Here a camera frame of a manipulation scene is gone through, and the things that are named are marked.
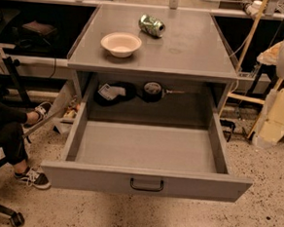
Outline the grey top drawer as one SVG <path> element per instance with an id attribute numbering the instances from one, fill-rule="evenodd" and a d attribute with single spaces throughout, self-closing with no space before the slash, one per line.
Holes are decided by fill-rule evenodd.
<path id="1" fill-rule="evenodd" d="M 204 129 L 92 119 L 97 77 L 89 81 L 61 158 L 42 164 L 55 188 L 234 202 L 252 185 L 231 171 L 218 113 Z M 133 190 L 132 178 L 162 180 L 164 189 Z"/>

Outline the grey metal drawer cabinet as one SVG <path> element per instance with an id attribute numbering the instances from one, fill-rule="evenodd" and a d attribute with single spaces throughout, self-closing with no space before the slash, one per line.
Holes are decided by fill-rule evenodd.
<path id="1" fill-rule="evenodd" d="M 164 23 L 160 38 L 139 28 L 143 14 Z M 136 35 L 142 41 L 141 48 L 131 57 L 110 55 L 100 41 L 113 32 Z M 109 107 L 89 101 L 92 119 L 204 129 L 217 114 L 227 86 L 236 79 L 221 40 L 213 18 L 206 13 L 103 4 L 69 58 L 68 66 L 95 72 L 98 85 L 129 82 L 141 90 L 145 83 L 156 81 L 172 91 L 150 103 L 138 97 Z"/>

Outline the black tape roll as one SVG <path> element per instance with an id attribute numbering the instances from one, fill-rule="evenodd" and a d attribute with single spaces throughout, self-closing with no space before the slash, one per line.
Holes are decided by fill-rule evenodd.
<path id="1" fill-rule="evenodd" d="M 146 102 L 160 101 L 163 88 L 158 82 L 147 82 L 143 87 L 142 98 Z"/>

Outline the black pouch with white card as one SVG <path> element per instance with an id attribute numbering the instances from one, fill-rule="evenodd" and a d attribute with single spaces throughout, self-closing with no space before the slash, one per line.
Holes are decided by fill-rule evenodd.
<path id="1" fill-rule="evenodd" d="M 135 98 L 137 89 L 129 82 L 104 84 L 94 92 L 93 99 L 100 106 L 111 106 Z"/>

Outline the white paper bowl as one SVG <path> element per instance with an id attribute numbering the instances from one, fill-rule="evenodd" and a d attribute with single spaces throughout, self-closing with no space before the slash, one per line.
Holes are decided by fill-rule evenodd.
<path id="1" fill-rule="evenodd" d="M 138 36 L 128 32 L 113 32 L 101 39 L 101 46 L 118 58 L 130 57 L 141 45 L 142 41 Z"/>

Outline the crushed green soda can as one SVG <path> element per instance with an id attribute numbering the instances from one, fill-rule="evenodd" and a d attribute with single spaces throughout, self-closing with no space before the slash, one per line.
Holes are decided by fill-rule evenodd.
<path id="1" fill-rule="evenodd" d="M 153 37 L 161 37 L 165 31 L 164 23 L 153 16 L 143 14 L 138 22 L 138 26 L 145 33 Z"/>

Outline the black white sneaker far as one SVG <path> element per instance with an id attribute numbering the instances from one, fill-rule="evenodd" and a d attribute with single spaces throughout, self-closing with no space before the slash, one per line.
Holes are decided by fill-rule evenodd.
<path id="1" fill-rule="evenodd" d="M 47 117 L 50 109 L 52 107 L 52 104 L 50 102 L 42 102 L 38 106 L 34 108 L 33 111 L 29 112 L 27 114 L 27 120 L 24 124 L 26 128 L 31 128 L 38 124 L 39 122 L 45 120 Z"/>

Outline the black white sneaker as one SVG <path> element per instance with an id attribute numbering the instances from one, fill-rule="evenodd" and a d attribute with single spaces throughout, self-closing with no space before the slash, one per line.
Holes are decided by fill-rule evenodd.
<path id="1" fill-rule="evenodd" d="M 39 122 L 45 120 L 47 117 L 50 109 L 52 107 L 52 104 L 50 102 L 42 102 L 38 106 L 34 108 L 33 111 L 29 112 L 27 114 L 27 120 L 24 124 L 26 128 L 31 128 L 38 124 Z"/>
<path id="2" fill-rule="evenodd" d="M 34 186 L 37 189 L 46 190 L 51 187 L 51 183 L 44 173 L 30 167 L 25 172 L 15 173 L 14 176 L 16 180 L 25 182 L 26 185 Z"/>

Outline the black white sneaker near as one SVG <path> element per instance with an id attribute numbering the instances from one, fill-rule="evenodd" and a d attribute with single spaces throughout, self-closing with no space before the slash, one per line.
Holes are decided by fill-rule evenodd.
<path id="1" fill-rule="evenodd" d="M 34 186 L 37 189 L 46 190 L 51 187 L 51 183 L 44 173 L 30 167 L 25 172 L 15 173 L 14 176 L 16 180 L 25 182 L 26 185 Z"/>

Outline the seated person black trousers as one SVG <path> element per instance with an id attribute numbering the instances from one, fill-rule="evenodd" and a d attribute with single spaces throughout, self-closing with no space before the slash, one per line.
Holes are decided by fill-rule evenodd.
<path id="1" fill-rule="evenodd" d="M 0 102 L 0 147 L 3 148 L 8 163 L 14 166 L 17 175 L 29 170 L 25 161 L 27 153 L 21 137 L 22 125 L 27 120 L 27 113 L 17 111 Z"/>

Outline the black office chair base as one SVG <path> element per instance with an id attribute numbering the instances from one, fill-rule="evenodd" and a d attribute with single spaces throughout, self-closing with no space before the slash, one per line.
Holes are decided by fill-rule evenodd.
<path id="1" fill-rule="evenodd" d="M 24 217 L 21 212 L 15 212 L 11 208 L 6 208 L 0 205 L 0 213 L 9 215 L 9 220 L 13 227 L 20 227 L 24 224 Z"/>

